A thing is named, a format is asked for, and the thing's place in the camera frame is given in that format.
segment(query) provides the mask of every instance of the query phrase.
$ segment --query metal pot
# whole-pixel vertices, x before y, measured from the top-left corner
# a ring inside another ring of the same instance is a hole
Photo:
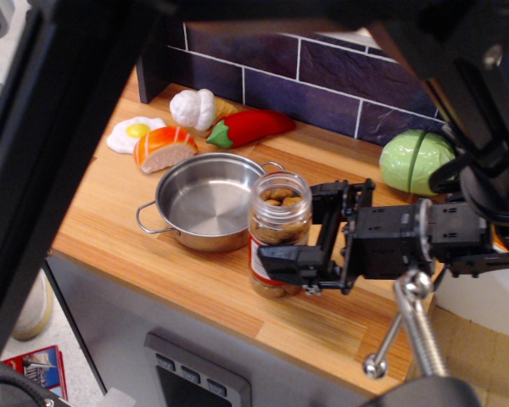
[[[182,245],[203,252],[226,252],[249,241],[250,189],[266,171],[264,165],[230,153],[196,155],[176,164],[160,179],[155,200],[140,206],[138,225],[147,233],[173,231]],[[156,204],[170,225],[152,231],[139,219],[142,209]]]

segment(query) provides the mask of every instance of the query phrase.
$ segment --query egg yolk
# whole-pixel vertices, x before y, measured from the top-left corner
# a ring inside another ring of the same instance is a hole
[[[151,131],[151,128],[148,125],[144,125],[142,123],[136,123],[135,125],[129,125],[126,128],[126,134],[128,136],[134,137],[134,138],[142,138],[150,131]]]

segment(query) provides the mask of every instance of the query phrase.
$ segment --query toy red pepper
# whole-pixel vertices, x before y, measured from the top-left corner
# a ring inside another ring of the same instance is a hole
[[[292,119],[274,110],[243,110],[219,121],[207,142],[221,148],[233,148],[295,127]]]

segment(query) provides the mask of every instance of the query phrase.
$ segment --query toy fried egg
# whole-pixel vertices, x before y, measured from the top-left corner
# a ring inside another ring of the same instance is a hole
[[[119,154],[132,154],[137,141],[150,131],[165,127],[162,119],[138,116],[117,124],[106,142],[108,147]]]

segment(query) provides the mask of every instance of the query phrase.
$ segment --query toy salmon slice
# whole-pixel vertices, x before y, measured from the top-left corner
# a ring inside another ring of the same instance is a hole
[[[192,157],[198,146],[181,127],[162,127],[150,131],[134,147],[134,159],[146,174],[162,170]]]

